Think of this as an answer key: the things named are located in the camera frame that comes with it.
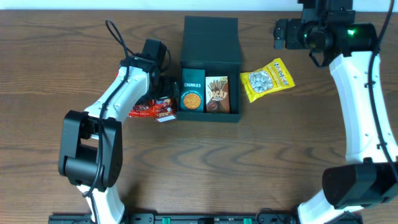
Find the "teal Chunkies cookie box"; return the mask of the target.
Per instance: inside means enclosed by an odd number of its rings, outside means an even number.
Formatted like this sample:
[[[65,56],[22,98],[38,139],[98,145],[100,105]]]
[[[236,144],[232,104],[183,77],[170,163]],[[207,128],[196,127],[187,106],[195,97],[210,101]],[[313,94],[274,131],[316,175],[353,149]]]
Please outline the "teal Chunkies cookie box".
[[[205,71],[182,69],[180,111],[202,113],[205,92]]]

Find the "red Hello Panda box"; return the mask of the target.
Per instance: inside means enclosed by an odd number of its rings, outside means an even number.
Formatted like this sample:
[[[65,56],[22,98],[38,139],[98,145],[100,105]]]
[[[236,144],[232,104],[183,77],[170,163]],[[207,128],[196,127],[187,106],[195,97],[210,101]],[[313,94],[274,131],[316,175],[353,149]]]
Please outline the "red Hello Panda box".
[[[155,121],[163,123],[177,119],[175,102],[172,98],[156,100],[154,104]]]

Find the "red Hacks candy bag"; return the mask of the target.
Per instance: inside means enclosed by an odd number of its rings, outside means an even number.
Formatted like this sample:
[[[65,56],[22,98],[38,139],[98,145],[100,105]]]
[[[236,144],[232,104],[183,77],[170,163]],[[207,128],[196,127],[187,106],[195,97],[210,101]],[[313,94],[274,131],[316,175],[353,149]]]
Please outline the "red Hacks candy bag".
[[[116,93],[113,108],[117,119],[154,116],[153,100],[141,100],[150,88],[149,74],[142,70],[130,70],[127,82]]]

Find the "yellow Hacks candy bag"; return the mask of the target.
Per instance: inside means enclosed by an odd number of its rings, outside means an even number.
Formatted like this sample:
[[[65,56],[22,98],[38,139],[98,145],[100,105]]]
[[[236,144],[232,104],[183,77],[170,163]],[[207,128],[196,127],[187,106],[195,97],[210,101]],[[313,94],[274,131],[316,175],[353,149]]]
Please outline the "yellow Hacks candy bag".
[[[264,95],[295,86],[294,80],[281,58],[252,72],[240,73],[240,80],[250,103]]]

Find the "Pocky chocolate stick box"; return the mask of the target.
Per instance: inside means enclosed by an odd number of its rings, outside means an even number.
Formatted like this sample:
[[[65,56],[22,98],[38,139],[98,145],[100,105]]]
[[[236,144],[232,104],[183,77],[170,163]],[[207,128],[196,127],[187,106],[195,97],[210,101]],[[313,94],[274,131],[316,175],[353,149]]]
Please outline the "Pocky chocolate stick box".
[[[227,76],[205,77],[206,112],[230,113]]]

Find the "dark green box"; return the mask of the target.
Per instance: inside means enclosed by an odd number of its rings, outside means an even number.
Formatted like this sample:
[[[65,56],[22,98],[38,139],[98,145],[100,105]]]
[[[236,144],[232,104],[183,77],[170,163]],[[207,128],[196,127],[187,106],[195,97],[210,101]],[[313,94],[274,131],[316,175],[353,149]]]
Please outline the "dark green box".
[[[180,68],[204,70],[209,77],[228,77],[229,113],[190,112],[178,106],[177,119],[237,123],[241,118],[241,48],[238,19],[186,16]]]

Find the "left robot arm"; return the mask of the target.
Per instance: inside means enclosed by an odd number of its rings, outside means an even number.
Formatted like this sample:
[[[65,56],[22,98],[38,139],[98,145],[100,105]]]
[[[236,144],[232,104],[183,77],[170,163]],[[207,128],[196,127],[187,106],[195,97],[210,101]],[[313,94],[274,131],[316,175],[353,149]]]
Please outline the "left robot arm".
[[[143,97],[162,89],[163,57],[137,54],[119,64],[108,89],[84,111],[63,119],[58,171],[87,200],[92,223],[121,223],[116,181],[123,163],[122,125]]]

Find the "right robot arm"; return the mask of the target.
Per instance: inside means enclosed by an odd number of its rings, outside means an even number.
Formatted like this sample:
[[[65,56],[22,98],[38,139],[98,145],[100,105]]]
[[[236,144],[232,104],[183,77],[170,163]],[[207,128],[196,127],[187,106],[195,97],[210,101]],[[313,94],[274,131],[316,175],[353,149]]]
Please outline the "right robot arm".
[[[280,19],[276,49],[321,52],[340,97],[346,133],[346,165],[326,169],[322,189],[297,207],[297,223],[334,223],[344,215],[397,196],[397,143],[380,81],[375,27],[356,23],[352,12],[317,20]]]

